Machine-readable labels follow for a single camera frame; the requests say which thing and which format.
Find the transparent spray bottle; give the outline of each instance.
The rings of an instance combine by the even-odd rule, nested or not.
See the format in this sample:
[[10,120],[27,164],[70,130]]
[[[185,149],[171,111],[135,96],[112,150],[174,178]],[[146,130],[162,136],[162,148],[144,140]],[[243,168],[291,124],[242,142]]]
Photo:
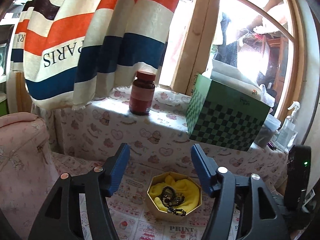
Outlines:
[[279,136],[275,141],[275,145],[278,149],[285,150],[288,147],[289,141],[291,137],[295,133],[295,122],[296,118],[295,115],[300,108],[300,103],[298,101],[293,101],[292,105],[288,108],[288,110],[293,109],[291,115],[288,115],[284,120],[284,123],[279,131]]

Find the gold box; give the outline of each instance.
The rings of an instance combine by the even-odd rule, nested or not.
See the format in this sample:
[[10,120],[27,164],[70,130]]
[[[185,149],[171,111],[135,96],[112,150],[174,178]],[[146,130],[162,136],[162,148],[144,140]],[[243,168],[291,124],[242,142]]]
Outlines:
[[171,171],[163,173],[163,174],[158,175],[158,176],[155,176],[155,177],[152,178],[151,183],[150,183],[149,188],[148,188],[148,191],[147,191],[147,198],[146,198],[147,206],[148,206],[149,210],[152,212],[152,214],[154,215],[154,217],[156,219],[161,219],[161,220],[165,220],[165,221],[169,221],[169,222],[180,222],[187,215],[193,213],[199,206],[201,206],[201,204],[202,204],[201,187],[198,184],[196,184],[196,186],[199,188],[199,192],[200,192],[199,203],[198,203],[198,206],[196,208],[194,208],[193,210],[188,212],[184,217],[180,217],[180,216],[177,216],[175,214],[170,214],[168,212],[159,210],[158,207],[156,206],[156,204],[153,202],[152,198],[149,195],[150,187],[155,185],[155,184],[164,182],[165,177],[167,177],[168,175],[171,175],[175,179],[175,181],[181,180],[181,179],[188,179],[188,180],[192,181],[194,184],[196,184],[190,177],[188,177],[186,175],[179,174],[179,173],[171,172]]

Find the wooden window frame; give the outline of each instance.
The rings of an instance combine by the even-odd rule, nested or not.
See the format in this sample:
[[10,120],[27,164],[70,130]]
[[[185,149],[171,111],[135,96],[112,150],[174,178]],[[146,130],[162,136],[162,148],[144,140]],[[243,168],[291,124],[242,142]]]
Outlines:
[[[289,40],[287,71],[279,106],[275,117],[283,121],[289,114],[292,101],[299,101],[305,72],[305,29],[296,0],[284,0],[289,7],[288,30],[263,9],[248,0],[238,0],[273,23]],[[220,0],[196,0],[195,9],[170,87],[186,95],[192,95],[195,79],[206,70],[210,47],[217,24]]]

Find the pink backpack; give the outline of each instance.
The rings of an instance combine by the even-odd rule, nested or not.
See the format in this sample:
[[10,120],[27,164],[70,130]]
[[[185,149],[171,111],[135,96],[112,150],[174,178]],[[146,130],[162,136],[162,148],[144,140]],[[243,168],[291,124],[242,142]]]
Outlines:
[[48,139],[44,120],[35,114],[0,117],[0,208],[22,239],[59,176]]

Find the striped curtain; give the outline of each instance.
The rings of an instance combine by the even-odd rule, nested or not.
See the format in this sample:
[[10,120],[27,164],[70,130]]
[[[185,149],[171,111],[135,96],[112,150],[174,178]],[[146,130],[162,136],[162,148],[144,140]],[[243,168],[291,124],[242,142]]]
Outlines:
[[39,107],[83,107],[130,86],[140,69],[157,73],[178,2],[28,0],[11,70],[24,72]]

